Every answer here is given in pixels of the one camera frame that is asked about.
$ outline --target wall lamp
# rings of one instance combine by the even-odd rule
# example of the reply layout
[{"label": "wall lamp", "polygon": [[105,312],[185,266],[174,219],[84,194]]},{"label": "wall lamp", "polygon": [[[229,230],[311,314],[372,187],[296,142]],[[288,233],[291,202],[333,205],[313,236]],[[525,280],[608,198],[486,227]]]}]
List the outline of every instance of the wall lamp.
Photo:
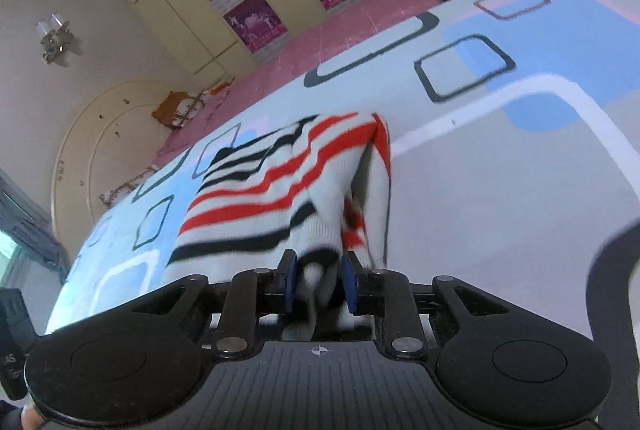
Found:
[{"label": "wall lamp", "polygon": [[66,46],[74,39],[69,31],[69,22],[58,13],[54,13],[48,20],[38,22],[36,27],[38,40],[44,52],[42,60],[50,64],[56,57],[66,50]]}]

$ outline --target pillow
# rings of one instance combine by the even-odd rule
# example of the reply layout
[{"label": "pillow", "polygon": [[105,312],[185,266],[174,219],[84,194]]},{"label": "pillow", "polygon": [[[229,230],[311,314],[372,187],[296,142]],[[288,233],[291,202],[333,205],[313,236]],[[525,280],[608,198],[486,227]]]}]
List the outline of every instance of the pillow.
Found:
[{"label": "pillow", "polygon": [[188,92],[170,92],[151,116],[169,128],[181,128],[217,93],[226,89],[233,82],[233,77],[225,75],[203,90],[200,94]]},{"label": "pillow", "polygon": [[113,208],[116,204],[121,203],[133,190],[142,186],[158,170],[159,167],[156,165],[146,167],[133,179],[130,179],[113,190],[109,190],[107,193],[100,194],[100,200],[105,206]]}]

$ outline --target bed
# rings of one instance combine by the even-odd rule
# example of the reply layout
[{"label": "bed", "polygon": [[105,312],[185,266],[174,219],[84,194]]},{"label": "bed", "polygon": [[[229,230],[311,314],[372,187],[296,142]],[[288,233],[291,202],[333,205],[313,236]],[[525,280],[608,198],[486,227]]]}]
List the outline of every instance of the bed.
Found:
[{"label": "bed", "polygon": [[125,82],[96,96],[63,139],[51,184],[51,217],[58,240],[75,258],[105,214],[100,194],[149,166],[169,130],[151,118],[170,92],[156,81]]},{"label": "bed", "polygon": [[614,377],[600,424],[636,428],[639,52],[639,0],[451,0],[386,28],[220,114],[105,214],[49,330],[161,283],[217,150],[319,111],[376,111],[391,138],[388,266],[457,276],[593,337]]},{"label": "bed", "polygon": [[175,130],[158,151],[154,164],[164,166],[249,106],[373,35],[437,6],[437,0],[359,0],[318,27],[291,41],[280,54],[228,90],[224,105],[204,108]]}]

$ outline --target screw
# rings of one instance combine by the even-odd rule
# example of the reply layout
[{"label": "screw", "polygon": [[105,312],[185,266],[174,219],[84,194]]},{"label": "screw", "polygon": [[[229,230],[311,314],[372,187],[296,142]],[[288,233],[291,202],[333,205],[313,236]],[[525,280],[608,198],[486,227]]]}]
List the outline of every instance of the screw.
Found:
[{"label": "screw", "polygon": [[225,354],[235,354],[236,352],[242,352],[245,350],[249,344],[246,340],[242,338],[238,338],[236,336],[228,336],[227,338],[222,338],[216,343],[216,347],[221,352]]},{"label": "screw", "polygon": [[257,267],[254,269],[254,273],[258,275],[258,283],[267,285],[273,280],[273,271],[266,267]]},{"label": "screw", "polygon": [[372,269],[369,271],[369,282],[375,285],[381,285],[384,280],[385,273],[386,269]]},{"label": "screw", "polygon": [[391,343],[391,346],[402,354],[409,354],[411,352],[418,352],[422,349],[423,344],[418,338],[412,338],[411,336],[404,336],[402,338],[396,338]]}]

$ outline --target brown pillow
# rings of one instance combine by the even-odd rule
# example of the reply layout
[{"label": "brown pillow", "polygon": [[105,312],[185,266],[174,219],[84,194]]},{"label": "brown pillow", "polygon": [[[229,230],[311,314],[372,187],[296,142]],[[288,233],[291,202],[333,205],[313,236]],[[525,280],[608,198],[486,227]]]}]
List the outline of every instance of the brown pillow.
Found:
[{"label": "brown pillow", "polygon": [[181,92],[170,92],[156,110],[151,113],[156,120],[169,128],[176,128],[174,125],[175,113],[178,106],[185,98],[189,97],[189,93],[182,90]]},{"label": "brown pillow", "polygon": [[185,90],[170,92],[151,116],[169,128],[183,127],[213,96],[231,85],[233,80],[233,76],[225,74],[200,94],[190,94]]}]

